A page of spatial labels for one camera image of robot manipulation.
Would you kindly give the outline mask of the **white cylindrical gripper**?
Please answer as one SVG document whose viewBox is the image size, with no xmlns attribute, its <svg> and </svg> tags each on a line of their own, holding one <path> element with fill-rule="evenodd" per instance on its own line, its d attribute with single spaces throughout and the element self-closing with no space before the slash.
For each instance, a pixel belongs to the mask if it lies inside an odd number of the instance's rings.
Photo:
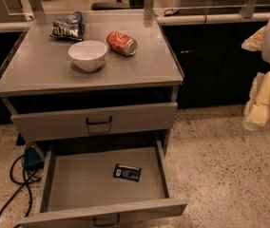
<svg viewBox="0 0 270 228">
<path fill-rule="evenodd" d="M 241 44 L 248 51 L 261 51 L 266 27 L 257 30 Z M 270 119 L 270 71 L 258 73 L 249 92 L 249 101 L 243 111 L 242 126 L 254 131 L 266 125 Z"/>
</svg>

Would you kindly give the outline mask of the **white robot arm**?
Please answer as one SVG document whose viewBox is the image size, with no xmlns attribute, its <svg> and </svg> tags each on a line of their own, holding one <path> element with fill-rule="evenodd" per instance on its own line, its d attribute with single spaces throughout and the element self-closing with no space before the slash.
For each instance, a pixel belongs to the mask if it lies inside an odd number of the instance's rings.
<svg viewBox="0 0 270 228">
<path fill-rule="evenodd" d="M 249 51 L 260 50 L 262 60 L 270 64 L 270 20 L 246 39 L 241 47 Z M 259 72 L 253 80 L 243 115 L 242 125 L 248 130 L 265 126 L 270 120 L 270 71 Z"/>
</svg>

